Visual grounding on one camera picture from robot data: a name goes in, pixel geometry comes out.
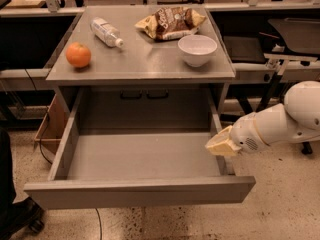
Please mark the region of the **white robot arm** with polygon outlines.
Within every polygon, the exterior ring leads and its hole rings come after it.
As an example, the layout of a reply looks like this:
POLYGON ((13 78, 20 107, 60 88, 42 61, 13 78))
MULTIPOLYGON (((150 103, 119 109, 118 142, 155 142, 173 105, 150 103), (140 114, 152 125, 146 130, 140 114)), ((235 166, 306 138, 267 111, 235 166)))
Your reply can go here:
POLYGON ((320 83, 293 85, 284 101, 240 117, 212 137, 205 148, 212 155, 255 153, 280 143, 303 143, 320 138, 320 83))

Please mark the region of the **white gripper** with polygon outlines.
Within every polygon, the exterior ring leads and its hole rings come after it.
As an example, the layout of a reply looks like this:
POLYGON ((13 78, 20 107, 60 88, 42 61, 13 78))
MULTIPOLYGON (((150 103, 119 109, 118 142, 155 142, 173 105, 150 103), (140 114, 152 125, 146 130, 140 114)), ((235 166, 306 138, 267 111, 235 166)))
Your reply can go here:
POLYGON ((262 151, 267 144, 259 136, 256 127, 256 113, 239 118, 233 126, 228 126, 213 136, 205 148, 215 156, 235 156, 240 150, 247 153, 262 151))

